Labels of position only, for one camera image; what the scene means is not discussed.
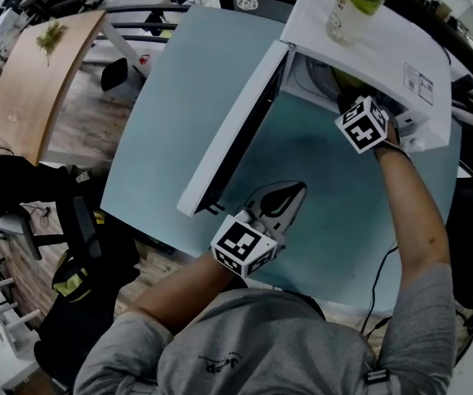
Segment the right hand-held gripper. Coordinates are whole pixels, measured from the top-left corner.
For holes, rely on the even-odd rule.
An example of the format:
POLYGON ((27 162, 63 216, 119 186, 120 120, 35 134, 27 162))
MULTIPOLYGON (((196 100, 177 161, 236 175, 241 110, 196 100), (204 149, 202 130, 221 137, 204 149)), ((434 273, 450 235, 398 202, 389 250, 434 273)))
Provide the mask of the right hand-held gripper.
POLYGON ((356 152, 362 154, 387 138, 388 115, 372 96, 359 97, 335 119, 335 125, 356 152))

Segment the person's right hand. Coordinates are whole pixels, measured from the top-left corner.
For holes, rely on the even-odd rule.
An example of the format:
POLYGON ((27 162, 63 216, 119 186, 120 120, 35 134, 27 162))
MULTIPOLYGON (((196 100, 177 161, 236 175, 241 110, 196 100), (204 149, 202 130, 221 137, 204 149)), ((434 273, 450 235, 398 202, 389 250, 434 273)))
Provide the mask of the person's right hand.
POLYGON ((395 126, 395 122, 392 118, 390 118, 387 122, 387 136, 384 140, 380 141, 377 145, 377 148, 390 148, 393 147, 395 149, 400 150, 400 137, 398 134, 398 130, 395 126))

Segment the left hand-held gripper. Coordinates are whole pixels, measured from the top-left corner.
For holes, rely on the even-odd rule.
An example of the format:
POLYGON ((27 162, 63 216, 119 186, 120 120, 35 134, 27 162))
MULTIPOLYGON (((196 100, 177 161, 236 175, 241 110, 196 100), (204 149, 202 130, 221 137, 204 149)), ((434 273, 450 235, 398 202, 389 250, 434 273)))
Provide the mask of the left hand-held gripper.
POLYGON ((216 261, 245 278, 275 259, 306 193, 306 184, 298 180, 255 189, 235 214, 225 218, 211 241, 216 261))

